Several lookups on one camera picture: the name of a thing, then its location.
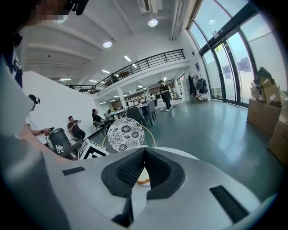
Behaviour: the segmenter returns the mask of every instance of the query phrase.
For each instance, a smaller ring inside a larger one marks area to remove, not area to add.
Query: person's hand
[[[51,130],[48,128],[43,129],[43,133],[45,136],[49,135],[50,132],[51,132]]]

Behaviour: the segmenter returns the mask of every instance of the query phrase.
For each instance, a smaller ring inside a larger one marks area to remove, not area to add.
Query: metal railing
[[[73,85],[66,85],[67,87],[77,90],[83,94],[96,94],[99,91],[96,90],[96,87],[94,85],[79,85],[79,84],[73,84]]]
[[[115,73],[112,73],[107,78],[103,79],[101,82],[95,85],[95,92],[98,93],[106,87],[118,82],[132,74],[138,73],[140,71],[146,70],[148,68],[158,66],[167,62],[173,62],[177,60],[185,59],[183,49],[172,50],[165,53],[160,53],[143,60],[132,63]]]

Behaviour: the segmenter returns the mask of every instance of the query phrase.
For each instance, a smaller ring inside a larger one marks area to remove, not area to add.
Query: doorway
[[[240,33],[233,31],[211,49],[218,65],[222,90],[225,91],[223,101],[247,107],[254,74]]]

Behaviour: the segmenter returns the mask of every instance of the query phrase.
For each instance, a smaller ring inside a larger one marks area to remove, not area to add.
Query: black shirt
[[[73,123],[69,122],[69,124],[67,125],[67,127],[68,127],[68,128],[71,128],[72,125],[73,125]],[[73,135],[74,135],[74,134],[77,134],[79,131],[80,131],[80,128],[79,128],[78,124],[76,124],[76,126],[74,126],[74,128],[72,129],[72,133],[73,133]]]
[[[171,97],[170,93],[169,93],[169,87],[168,85],[161,85],[160,86],[160,92],[168,90],[167,92],[164,92],[163,94],[161,94],[162,99],[164,98],[169,98]]]
[[[101,120],[102,120],[102,118],[100,116],[96,115],[96,114],[93,114],[92,117],[93,117],[93,121],[101,122]]]

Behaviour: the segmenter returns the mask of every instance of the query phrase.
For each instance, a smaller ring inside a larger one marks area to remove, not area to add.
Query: checkered sign
[[[78,152],[78,159],[90,159],[109,155],[109,153],[100,145],[86,139]]]

